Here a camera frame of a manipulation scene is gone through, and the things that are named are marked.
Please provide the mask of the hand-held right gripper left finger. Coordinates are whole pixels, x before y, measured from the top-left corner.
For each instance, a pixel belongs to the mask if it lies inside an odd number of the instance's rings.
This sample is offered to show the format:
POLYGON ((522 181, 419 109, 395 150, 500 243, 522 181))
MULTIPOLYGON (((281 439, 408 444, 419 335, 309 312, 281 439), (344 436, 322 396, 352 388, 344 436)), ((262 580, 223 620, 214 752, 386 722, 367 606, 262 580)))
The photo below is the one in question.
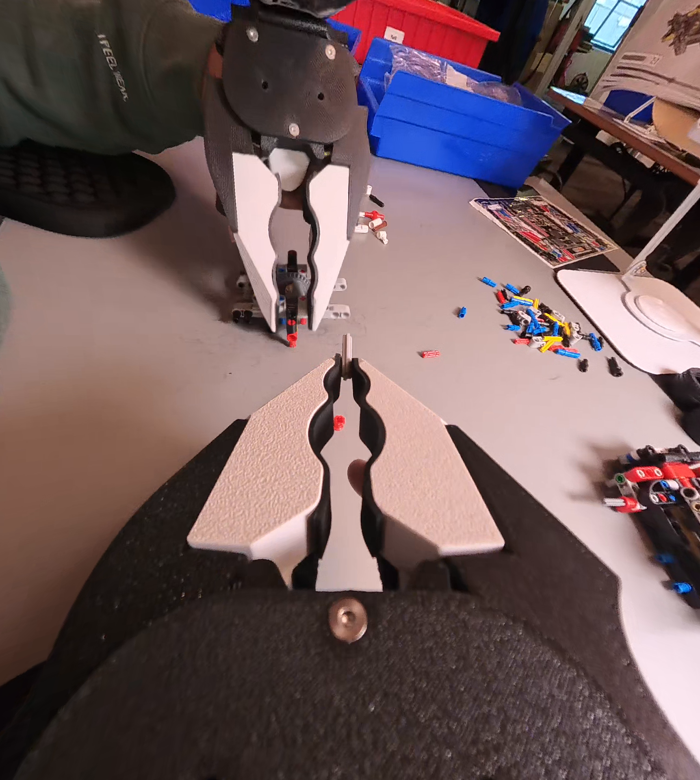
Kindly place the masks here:
POLYGON ((198 550, 271 561, 314 588, 331 529, 329 468, 341 358, 324 360, 252 413, 188 536, 198 550))

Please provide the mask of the pile of small lego pins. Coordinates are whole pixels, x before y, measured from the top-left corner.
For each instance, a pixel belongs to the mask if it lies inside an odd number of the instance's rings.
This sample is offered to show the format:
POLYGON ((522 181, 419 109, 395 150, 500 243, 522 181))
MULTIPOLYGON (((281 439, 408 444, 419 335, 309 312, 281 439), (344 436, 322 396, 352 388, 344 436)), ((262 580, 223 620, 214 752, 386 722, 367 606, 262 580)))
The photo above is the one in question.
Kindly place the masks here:
POLYGON ((505 317, 503 329, 516 346, 526 346, 540 354, 554 354, 576 363, 587 363, 584 352, 600 353, 605 341, 593 331, 570 321, 560 312, 531 296, 530 286, 499 284, 487 276, 479 281, 493 291, 497 309, 505 317))

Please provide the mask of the white stand with flat base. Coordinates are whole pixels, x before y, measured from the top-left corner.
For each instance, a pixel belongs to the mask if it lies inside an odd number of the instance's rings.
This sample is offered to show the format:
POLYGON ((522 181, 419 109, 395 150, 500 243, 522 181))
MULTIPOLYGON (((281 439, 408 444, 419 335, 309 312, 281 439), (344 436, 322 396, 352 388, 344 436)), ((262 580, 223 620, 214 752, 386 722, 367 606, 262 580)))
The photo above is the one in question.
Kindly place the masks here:
MULTIPOLYGON (((677 98, 669 105, 656 75, 647 89, 658 102, 653 121, 671 143, 700 153, 700 113, 696 98, 677 98)), ((646 261, 700 199, 700 177, 685 200, 643 247, 625 272, 560 270, 557 281, 607 341, 630 364, 652 375, 700 368, 700 308, 672 284, 651 276, 646 261)))

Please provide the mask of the small blue storage bin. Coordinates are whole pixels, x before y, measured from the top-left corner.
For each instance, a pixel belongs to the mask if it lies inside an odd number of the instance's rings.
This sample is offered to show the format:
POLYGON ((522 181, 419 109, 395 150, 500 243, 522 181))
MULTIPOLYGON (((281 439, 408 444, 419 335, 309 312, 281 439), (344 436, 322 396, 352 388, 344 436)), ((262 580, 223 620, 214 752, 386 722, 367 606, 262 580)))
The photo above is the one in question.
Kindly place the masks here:
MULTIPOLYGON (((384 38, 376 38, 373 40, 368 53, 366 55, 366 58, 364 60, 364 64, 362 65, 362 72, 361 76, 370 80, 377 80, 384 84, 384 75, 390 73, 390 69, 392 66, 392 53, 391 53, 391 46, 393 44, 401 44, 389 41, 384 38)), ((416 48, 407 46, 402 44, 403 46, 418 50, 416 48)), ((452 64, 457 70, 460 72, 466 74, 467 76, 472 76, 475 79, 478 80, 493 80, 497 82, 501 82, 501 78, 499 76, 495 76, 490 73, 486 73, 485 71, 478 70, 478 69, 472 69, 471 67, 468 67, 466 65, 462 65, 461 63, 454 62, 448 58, 443 58, 435 54, 431 54, 439 59, 445 60, 448 63, 452 64)))

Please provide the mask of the grey lego gearbox assembly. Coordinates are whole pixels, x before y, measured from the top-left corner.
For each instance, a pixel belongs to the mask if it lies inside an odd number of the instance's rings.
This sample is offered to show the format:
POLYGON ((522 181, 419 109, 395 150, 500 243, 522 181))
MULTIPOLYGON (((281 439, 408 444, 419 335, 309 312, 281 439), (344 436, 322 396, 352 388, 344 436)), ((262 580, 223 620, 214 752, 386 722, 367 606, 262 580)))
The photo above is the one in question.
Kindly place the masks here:
MULTIPOLYGON (((236 287, 238 300, 231 307, 230 320, 236 325, 249 326, 254 321, 267 324, 265 311, 261 309, 256 297, 256 290, 249 273, 247 260, 242 258, 241 271, 236 287)), ((277 289, 274 298, 274 333, 281 337, 288 348, 294 349, 298 344, 300 330, 310 328, 308 318, 308 293, 312 283, 312 273, 308 264, 297 259, 297 252, 291 249, 284 262, 274 266, 273 282, 277 289)))

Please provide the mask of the cluster of white red lego pieces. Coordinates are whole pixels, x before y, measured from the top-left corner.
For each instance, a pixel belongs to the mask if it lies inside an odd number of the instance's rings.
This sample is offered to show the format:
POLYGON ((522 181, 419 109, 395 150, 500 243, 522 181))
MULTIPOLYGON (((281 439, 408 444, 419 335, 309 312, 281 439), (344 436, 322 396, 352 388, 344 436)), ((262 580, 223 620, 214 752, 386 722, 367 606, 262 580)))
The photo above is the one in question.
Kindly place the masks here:
POLYGON ((358 212, 354 233, 357 236, 373 236, 379 243, 387 246, 389 243, 388 220, 382 211, 384 202, 374 196, 372 190, 368 190, 367 195, 371 206, 364 207, 358 212))

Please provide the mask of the red storage bin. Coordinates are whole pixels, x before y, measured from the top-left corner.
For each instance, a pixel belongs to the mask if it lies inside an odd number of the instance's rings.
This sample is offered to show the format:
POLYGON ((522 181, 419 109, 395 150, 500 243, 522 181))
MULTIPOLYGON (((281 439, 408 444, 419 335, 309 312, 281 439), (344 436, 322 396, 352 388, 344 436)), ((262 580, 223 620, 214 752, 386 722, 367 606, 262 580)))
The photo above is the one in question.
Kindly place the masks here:
POLYGON ((360 31, 355 51, 359 64, 379 38, 476 68, 486 47, 500 37, 491 27, 434 1, 356 1, 331 20, 360 31))

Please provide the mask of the white instruction booklet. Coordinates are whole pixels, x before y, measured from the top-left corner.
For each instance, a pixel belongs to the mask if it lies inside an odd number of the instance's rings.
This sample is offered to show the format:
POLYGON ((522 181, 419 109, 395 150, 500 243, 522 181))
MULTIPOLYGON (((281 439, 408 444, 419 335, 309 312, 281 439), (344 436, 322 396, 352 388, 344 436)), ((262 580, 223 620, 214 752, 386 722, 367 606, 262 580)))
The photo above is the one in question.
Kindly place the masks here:
POLYGON ((700 2, 648 2, 591 98, 633 91, 700 112, 700 2))

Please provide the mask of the window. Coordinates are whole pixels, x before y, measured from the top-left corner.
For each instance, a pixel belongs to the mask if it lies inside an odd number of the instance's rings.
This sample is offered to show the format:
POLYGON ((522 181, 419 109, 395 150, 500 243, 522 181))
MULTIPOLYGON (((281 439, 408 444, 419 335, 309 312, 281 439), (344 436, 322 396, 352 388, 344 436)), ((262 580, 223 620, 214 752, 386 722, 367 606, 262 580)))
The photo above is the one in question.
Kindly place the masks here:
POLYGON ((585 28, 593 48, 615 52, 647 1, 595 1, 585 28))

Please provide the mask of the large blue storage bin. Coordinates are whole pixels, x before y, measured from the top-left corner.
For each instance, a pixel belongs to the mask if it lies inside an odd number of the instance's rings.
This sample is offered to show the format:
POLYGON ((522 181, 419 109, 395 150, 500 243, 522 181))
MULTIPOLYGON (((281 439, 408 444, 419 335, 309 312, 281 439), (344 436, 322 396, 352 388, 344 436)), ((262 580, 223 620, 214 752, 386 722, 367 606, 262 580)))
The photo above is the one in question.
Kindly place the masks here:
POLYGON ((570 121, 518 87, 521 104, 462 91, 408 73, 358 79, 367 132, 379 158, 517 189, 570 121))

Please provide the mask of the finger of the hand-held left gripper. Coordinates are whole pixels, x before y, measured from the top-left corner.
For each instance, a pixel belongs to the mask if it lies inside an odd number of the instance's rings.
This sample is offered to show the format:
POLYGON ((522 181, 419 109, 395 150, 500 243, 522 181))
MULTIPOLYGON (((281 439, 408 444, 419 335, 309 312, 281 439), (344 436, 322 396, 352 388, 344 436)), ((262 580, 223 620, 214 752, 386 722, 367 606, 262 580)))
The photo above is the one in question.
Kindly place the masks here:
POLYGON ((312 331, 318 329, 327 311, 349 247, 348 196, 349 169, 344 166, 326 165, 308 182, 306 204, 311 229, 308 326, 312 331))
POLYGON ((271 332, 277 331, 279 292, 274 281, 277 252, 270 236, 271 220, 280 205, 280 181, 254 154, 232 154, 236 208, 235 242, 271 332))

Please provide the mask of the partly built lego car chassis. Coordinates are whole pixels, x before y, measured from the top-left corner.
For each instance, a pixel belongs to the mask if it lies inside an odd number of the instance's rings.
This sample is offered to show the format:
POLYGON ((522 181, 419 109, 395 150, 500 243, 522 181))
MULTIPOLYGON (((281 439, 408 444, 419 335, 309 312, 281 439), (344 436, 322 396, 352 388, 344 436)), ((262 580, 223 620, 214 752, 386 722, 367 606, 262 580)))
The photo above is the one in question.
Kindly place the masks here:
POLYGON ((606 473, 603 504, 633 518, 668 590, 700 611, 700 451, 647 446, 606 473))

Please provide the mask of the printed sticker sheet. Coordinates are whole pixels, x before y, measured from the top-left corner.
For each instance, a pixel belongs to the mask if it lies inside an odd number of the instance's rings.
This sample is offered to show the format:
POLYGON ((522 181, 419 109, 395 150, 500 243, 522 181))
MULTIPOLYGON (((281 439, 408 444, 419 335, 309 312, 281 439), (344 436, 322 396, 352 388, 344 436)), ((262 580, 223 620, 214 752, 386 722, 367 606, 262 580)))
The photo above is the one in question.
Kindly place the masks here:
POLYGON ((469 204, 552 269, 618 248, 611 239, 539 194, 480 197, 469 204))

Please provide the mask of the clear plastic bag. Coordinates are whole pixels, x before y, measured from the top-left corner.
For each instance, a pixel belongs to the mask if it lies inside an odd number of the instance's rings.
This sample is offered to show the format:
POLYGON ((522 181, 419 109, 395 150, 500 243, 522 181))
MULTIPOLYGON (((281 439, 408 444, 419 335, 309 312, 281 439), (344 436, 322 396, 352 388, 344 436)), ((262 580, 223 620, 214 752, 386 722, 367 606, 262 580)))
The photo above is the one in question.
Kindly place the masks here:
POLYGON ((384 75, 385 89, 390 86, 394 76, 402 72, 500 102, 522 105, 522 98, 515 87, 493 80, 478 80, 467 76, 445 60, 402 44, 393 44, 390 50, 392 66, 390 73, 384 75))

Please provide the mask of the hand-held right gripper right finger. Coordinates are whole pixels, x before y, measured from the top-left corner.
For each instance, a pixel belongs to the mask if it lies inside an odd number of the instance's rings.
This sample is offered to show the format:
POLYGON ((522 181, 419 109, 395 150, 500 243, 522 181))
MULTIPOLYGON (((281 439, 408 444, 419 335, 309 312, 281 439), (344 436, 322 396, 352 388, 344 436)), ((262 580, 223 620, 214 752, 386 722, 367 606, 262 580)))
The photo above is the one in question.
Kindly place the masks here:
POLYGON ((351 380, 368 450, 362 535, 383 589, 406 587, 423 563, 501 551, 502 532, 446 422, 366 360, 352 360, 351 380))

